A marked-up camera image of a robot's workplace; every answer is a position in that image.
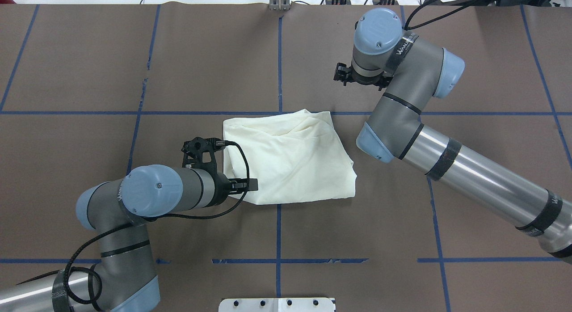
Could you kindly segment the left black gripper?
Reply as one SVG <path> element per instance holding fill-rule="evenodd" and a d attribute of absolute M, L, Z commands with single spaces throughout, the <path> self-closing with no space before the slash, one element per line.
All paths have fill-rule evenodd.
<path fill-rule="evenodd" d="M 230 192 L 251 192 L 259 190 L 257 178 L 230 178 L 222 172 L 211 173 L 214 185 L 213 198 L 210 206 L 218 206 L 225 202 Z"/>

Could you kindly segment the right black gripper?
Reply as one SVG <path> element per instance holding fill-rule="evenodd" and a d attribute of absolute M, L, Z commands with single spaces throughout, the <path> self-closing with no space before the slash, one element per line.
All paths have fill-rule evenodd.
<path fill-rule="evenodd" d="M 347 83 L 358 83 L 363 85 L 373 85 L 378 87 L 379 90 L 382 90 L 389 86 L 393 77 L 385 76 L 383 72 L 375 76 L 362 76 L 354 70 L 353 66 L 347 66 L 346 64 L 339 62 L 336 65 L 333 80 L 342 82 L 344 86 L 347 86 Z"/>

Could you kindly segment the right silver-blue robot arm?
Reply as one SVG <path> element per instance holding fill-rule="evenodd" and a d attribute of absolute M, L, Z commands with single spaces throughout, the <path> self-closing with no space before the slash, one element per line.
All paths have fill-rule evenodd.
<path fill-rule="evenodd" d="M 380 88 L 357 138 L 400 160 L 571 263 L 571 143 L 523 6 L 470 8 L 425 29 L 375 8 L 355 23 L 335 80 Z"/>

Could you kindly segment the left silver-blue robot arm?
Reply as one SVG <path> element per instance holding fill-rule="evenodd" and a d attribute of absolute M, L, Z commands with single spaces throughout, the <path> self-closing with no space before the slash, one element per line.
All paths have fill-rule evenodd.
<path fill-rule="evenodd" d="M 77 218 L 97 235 L 65 267 L 1 292 L 3 312 L 149 312 L 160 302 L 147 224 L 258 189 L 249 176 L 153 164 L 86 190 Z"/>

